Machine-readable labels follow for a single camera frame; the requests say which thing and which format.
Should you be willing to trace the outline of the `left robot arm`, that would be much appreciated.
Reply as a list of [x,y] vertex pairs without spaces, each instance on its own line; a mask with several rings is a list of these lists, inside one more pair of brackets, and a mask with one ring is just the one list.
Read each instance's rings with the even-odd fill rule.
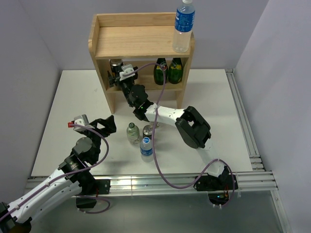
[[24,196],[0,204],[0,231],[2,233],[28,233],[38,214],[55,207],[66,199],[94,190],[96,181],[90,170],[101,162],[101,143],[117,131],[114,116],[88,121],[86,115],[75,117],[69,128],[83,135],[70,155],[46,180]]

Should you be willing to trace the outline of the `clear glass soda bottle left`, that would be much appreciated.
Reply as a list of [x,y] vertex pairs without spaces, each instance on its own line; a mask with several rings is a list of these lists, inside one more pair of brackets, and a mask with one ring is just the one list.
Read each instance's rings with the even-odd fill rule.
[[138,144],[140,142],[139,127],[133,122],[130,122],[126,129],[127,139],[132,144]]

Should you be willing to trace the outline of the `green glass bottle right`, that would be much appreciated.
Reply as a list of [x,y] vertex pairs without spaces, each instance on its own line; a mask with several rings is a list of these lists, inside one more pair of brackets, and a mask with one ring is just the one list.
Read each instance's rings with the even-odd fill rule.
[[173,58],[168,71],[168,80],[172,84],[178,84],[183,77],[183,65],[181,58]]

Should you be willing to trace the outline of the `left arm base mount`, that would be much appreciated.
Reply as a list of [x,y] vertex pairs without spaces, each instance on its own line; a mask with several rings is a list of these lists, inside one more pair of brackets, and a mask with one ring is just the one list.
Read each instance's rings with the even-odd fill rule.
[[[109,210],[111,202],[103,198],[101,195],[108,195],[110,191],[110,179],[95,180],[94,185],[89,191],[82,191],[76,195],[76,207],[79,212],[89,215],[101,214]],[[102,201],[106,203],[106,207],[99,211],[90,211],[93,209],[97,202]]]

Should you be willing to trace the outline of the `clear glass soda bottle rear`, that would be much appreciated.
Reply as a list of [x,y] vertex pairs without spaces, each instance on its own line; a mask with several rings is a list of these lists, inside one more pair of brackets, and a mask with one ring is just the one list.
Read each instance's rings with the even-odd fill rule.
[[157,122],[156,125],[155,125],[155,127],[156,127],[156,128],[160,127],[160,123]]

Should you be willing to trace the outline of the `aluminium front rail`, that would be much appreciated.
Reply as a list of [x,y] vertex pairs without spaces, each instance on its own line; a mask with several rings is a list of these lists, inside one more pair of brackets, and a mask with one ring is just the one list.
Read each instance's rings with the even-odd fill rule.
[[[235,172],[237,177],[238,190],[235,195],[241,196],[241,192],[276,191],[274,176],[271,173]],[[165,174],[166,179],[176,186],[185,186],[193,182],[199,174]],[[24,194],[31,191],[46,177],[32,177],[27,180]],[[186,189],[175,189],[164,182],[159,174],[153,175],[124,175],[124,176],[100,176],[95,179],[110,179],[110,191],[107,197],[121,196],[151,196],[151,195],[175,195],[175,194],[199,194],[193,185]]]

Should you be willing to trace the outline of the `black soda can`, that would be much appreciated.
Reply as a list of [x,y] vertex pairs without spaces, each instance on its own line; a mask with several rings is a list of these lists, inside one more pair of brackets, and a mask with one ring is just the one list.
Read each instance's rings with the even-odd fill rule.
[[122,72],[122,66],[123,66],[123,60],[122,59],[110,59],[110,68],[113,77],[116,77],[119,75],[120,72]]
[[143,138],[147,137],[150,140],[152,139],[152,131],[153,131],[153,127],[152,125],[145,125],[143,128]]

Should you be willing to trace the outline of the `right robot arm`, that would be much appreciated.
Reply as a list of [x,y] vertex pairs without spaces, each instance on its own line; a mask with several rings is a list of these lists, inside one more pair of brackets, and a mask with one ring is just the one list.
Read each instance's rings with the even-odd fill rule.
[[[122,71],[115,75],[108,74],[110,87],[118,86],[127,103],[133,107],[133,113],[141,121],[163,123],[177,128],[183,141],[191,148],[205,148],[206,143],[211,141],[210,125],[203,116],[193,107],[186,109],[174,109],[160,106],[158,102],[148,100],[145,87],[135,84],[138,78],[138,67],[123,67]],[[236,180],[232,169],[222,159],[212,159],[193,182],[183,186],[186,189],[190,186],[197,186],[203,183],[204,178],[208,179],[207,187],[211,191],[231,187],[236,189]]]

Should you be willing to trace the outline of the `green glass bottle left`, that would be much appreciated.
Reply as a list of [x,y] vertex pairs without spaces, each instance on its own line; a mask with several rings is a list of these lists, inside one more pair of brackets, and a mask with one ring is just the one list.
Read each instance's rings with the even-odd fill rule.
[[154,66],[154,82],[158,85],[164,84],[168,76],[168,66],[165,58],[158,58]]

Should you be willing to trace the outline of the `aluminium rail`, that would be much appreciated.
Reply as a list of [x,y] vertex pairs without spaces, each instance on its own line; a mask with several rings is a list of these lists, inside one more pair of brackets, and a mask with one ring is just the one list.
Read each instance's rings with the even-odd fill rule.
[[[274,176],[271,173],[235,172],[237,177],[238,190],[235,195],[241,196],[241,192],[276,191]],[[165,174],[166,179],[176,186],[185,186],[193,182],[199,174]],[[31,191],[46,177],[32,177],[27,180],[24,194]],[[186,189],[175,189],[164,182],[159,174],[153,175],[124,175],[124,176],[100,176],[95,179],[110,179],[110,191],[107,197],[121,196],[151,196],[151,195],[175,195],[175,194],[199,194],[193,185]]]
[[[225,70],[227,78],[228,78],[228,82],[231,88],[231,92],[233,95],[233,99],[234,102],[236,104],[236,108],[237,108],[237,112],[238,112],[238,116],[239,116],[239,120],[240,120],[240,124],[242,127],[242,131],[243,131],[243,135],[247,144],[247,148],[248,148],[248,152],[249,152],[249,156],[251,159],[251,164],[253,165],[253,171],[255,173],[271,173],[272,176],[273,173],[272,171],[266,171],[263,163],[262,163],[262,159],[261,156],[259,154],[256,142],[255,142],[255,138],[253,136],[247,115],[246,115],[246,111],[242,102],[242,98],[240,96],[238,87],[237,87],[237,83],[234,77],[234,69],[226,69]],[[292,229],[290,227],[289,224],[289,220],[286,216],[285,213],[285,209],[282,205],[281,199],[280,199],[280,195],[278,193],[278,186],[276,184],[276,191],[271,191],[272,194],[272,198],[273,198],[273,203],[274,206],[276,207],[276,212],[278,215],[278,218],[280,220],[280,224],[282,227],[282,231],[284,233],[292,233]]]

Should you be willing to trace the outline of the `blue label water bottle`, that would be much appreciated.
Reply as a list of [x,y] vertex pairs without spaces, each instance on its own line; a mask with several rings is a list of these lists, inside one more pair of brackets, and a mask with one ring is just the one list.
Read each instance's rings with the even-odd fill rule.
[[182,0],[175,13],[173,50],[185,53],[190,46],[190,38],[194,25],[195,8],[192,0]]
[[140,142],[140,154],[141,158],[145,162],[151,162],[153,161],[153,147],[152,147],[152,141],[148,137],[144,137],[142,141]]

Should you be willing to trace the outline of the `green glass bottle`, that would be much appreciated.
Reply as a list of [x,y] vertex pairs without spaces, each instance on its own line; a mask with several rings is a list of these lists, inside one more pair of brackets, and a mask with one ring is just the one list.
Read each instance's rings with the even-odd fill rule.
[[168,80],[172,84],[178,84],[183,77],[183,65],[181,58],[173,58],[168,71]]
[[164,84],[168,76],[168,66],[165,58],[158,58],[154,66],[154,82],[158,85]]

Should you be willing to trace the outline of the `black soda can rear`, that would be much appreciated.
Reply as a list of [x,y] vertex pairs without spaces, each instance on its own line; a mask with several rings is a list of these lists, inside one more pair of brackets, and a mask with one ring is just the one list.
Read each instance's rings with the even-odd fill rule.
[[143,128],[143,138],[147,137],[150,140],[152,139],[152,131],[153,131],[153,127],[152,125],[145,125]]

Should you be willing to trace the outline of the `aluminium right rail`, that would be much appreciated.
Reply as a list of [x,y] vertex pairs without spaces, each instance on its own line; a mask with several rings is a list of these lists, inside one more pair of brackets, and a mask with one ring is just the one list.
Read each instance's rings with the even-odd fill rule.
[[[251,159],[251,164],[253,165],[253,171],[255,173],[271,173],[272,176],[273,173],[272,171],[266,171],[263,163],[262,163],[262,159],[261,156],[259,154],[256,142],[255,142],[255,138],[253,136],[247,115],[246,115],[246,111],[242,102],[242,98],[240,96],[238,87],[237,87],[237,83],[234,77],[234,69],[226,69],[225,70],[227,78],[228,78],[228,82],[231,88],[231,92],[233,95],[233,99],[234,102],[236,104],[236,108],[237,108],[237,112],[238,112],[238,116],[239,116],[239,120],[240,120],[240,124],[242,127],[242,131],[243,131],[243,135],[247,144],[247,148],[248,148],[248,152],[249,152],[249,156]],[[276,191],[271,191],[272,194],[272,198],[273,198],[273,203],[274,206],[276,207],[276,212],[278,215],[278,218],[280,220],[280,224],[282,227],[282,231],[284,233],[292,233],[292,229],[290,227],[289,224],[289,220],[286,216],[285,213],[285,209],[282,205],[281,199],[280,199],[280,195],[278,193],[278,186],[276,184]]]

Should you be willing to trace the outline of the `blue label water bottle front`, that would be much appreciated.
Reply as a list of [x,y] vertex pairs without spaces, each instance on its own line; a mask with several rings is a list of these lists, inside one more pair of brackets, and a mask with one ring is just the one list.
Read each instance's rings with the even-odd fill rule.
[[152,147],[152,141],[148,137],[144,137],[142,141],[140,142],[140,154],[141,158],[145,162],[151,162],[153,161],[153,147]]

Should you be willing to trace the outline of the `wooden two-tier shelf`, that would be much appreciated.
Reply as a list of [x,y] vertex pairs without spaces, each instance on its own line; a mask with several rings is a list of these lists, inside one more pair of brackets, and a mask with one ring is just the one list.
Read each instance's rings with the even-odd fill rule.
[[195,48],[194,35],[190,36],[185,53],[173,50],[175,13],[113,13],[95,14],[88,39],[88,49],[102,85],[108,107],[115,112],[117,87],[110,87],[108,71],[111,59],[122,59],[125,64],[141,67],[158,58],[167,61],[175,57],[182,60],[182,81],[168,83],[165,89],[175,91],[176,106],[181,108]]

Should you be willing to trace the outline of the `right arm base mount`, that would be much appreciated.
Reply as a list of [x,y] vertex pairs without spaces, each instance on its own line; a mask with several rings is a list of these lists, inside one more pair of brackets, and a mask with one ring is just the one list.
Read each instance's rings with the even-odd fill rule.
[[208,192],[208,200],[212,206],[222,208],[229,203],[239,186],[237,177],[228,173],[219,177],[203,175],[193,185],[193,188],[198,192]]

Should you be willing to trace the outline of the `clear glass soda bottle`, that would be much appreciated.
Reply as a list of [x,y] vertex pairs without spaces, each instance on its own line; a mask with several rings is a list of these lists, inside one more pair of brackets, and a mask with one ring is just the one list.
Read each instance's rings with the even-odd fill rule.
[[160,127],[160,123],[157,122],[156,125],[155,125],[155,127],[156,127],[156,128]]
[[133,122],[130,122],[126,129],[127,139],[132,144],[138,144],[140,142],[139,127]]

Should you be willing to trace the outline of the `black soda can front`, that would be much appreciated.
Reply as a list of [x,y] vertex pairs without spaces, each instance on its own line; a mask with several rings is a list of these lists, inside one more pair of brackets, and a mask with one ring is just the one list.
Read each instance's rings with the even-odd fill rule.
[[122,72],[122,66],[123,66],[123,60],[122,59],[110,59],[110,68],[113,77],[116,77],[119,75],[120,72]]

